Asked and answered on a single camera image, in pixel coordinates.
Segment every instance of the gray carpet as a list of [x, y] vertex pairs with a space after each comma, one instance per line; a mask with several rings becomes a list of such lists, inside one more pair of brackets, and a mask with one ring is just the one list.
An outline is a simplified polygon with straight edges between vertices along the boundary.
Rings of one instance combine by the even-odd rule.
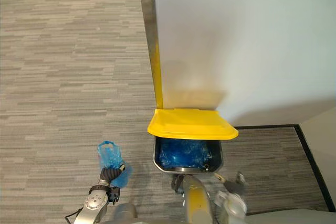
[[[120, 202], [182, 219], [146, 132], [155, 100], [140, 0], [0, 1], [0, 223], [65, 223], [97, 182], [103, 140], [134, 168]], [[221, 173], [249, 183], [249, 212], [327, 210], [293, 128], [241, 130], [223, 151]], [[221, 185], [201, 179], [213, 199]]]

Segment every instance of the robotic hand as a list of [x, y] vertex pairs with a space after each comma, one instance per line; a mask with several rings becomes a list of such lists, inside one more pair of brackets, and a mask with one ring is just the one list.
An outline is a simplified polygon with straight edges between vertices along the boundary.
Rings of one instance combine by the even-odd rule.
[[91, 187], [84, 206], [78, 209], [77, 212], [66, 216], [67, 222], [71, 224], [68, 217], [75, 214], [76, 219], [73, 224], [94, 224], [99, 222], [106, 214], [108, 203], [115, 204], [119, 200], [120, 188], [110, 187], [110, 184], [124, 170], [124, 165], [121, 165], [119, 169], [104, 168], [101, 170], [99, 181], [95, 186]]

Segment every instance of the yellow lid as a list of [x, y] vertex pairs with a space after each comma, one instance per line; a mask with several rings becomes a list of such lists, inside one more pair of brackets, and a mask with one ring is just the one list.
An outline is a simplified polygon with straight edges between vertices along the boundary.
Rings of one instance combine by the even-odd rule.
[[167, 138], [230, 140], [238, 131], [215, 110], [156, 109], [147, 131]]

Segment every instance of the blue plastic bag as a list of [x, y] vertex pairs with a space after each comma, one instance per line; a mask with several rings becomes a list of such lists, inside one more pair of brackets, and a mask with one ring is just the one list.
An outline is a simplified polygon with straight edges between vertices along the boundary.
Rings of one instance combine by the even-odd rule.
[[101, 169], [118, 169], [122, 164], [125, 165], [126, 169], [111, 182], [113, 186], [118, 186], [120, 188], [125, 187], [133, 173], [133, 168], [122, 160], [120, 147], [115, 145], [113, 142], [104, 141], [98, 145], [98, 154]]
[[159, 162], [164, 168], [203, 168], [212, 158], [204, 140], [162, 138]]

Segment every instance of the black floor trim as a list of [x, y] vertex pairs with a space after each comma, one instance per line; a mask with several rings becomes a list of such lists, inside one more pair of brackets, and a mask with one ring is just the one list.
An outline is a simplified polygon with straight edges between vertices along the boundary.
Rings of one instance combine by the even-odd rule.
[[324, 179], [321, 175], [320, 169], [318, 168], [314, 157], [308, 147], [307, 141], [305, 139], [305, 136], [302, 132], [301, 127], [298, 124], [283, 124], [283, 125], [261, 125], [261, 126], [237, 126], [235, 127], [238, 130], [243, 129], [266, 129], [266, 128], [283, 128], [283, 127], [294, 127], [296, 133], [298, 134], [299, 140], [301, 142], [301, 145], [303, 147], [304, 152], [306, 153], [307, 159], [309, 161], [309, 164], [311, 166], [311, 169], [314, 172], [315, 178], [317, 180], [317, 183], [319, 184], [320, 190], [322, 192], [322, 195], [324, 197], [324, 201], [327, 204], [328, 210], [330, 212], [336, 212], [335, 205], [332, 202], [332, 199], [330, 197], [329, 191], [327, 189], [326, 183], [324, 182]]
[[315, 174], [317, 183], [319, 184], [320, 190], [322, 192], [322, 195], [324, 197], [325, 203], [327, 204], [327, 207], [328, 207], [329, 211], [330, 212], [336, 212], [335, 205], [332, 202], [332, 199], [331, 199], [331, 196], [330, 196], [329, 191], [327, 189], [327, 186], [325, 185], [326, 183], [324, 182], [324, 179], [322, 177], [320, 169], [318, 168], [318, 166], [317, 166], [317, 164], [314, 160], [314, 157], [311, 154], [311, 151], [308, 147], [307, 141], [305, 139], [305, 135], [303, 134], [301, 127], [299, 125], [296, 125], [296, 126], [294, 126], [294, 129], [299, 136], [301, 145], [303, 147], [304, 152], [306, 153], [309, 164], [310, 164], [310, 166], [311, 166], [311, 168], [312, 168], [312, 170]]

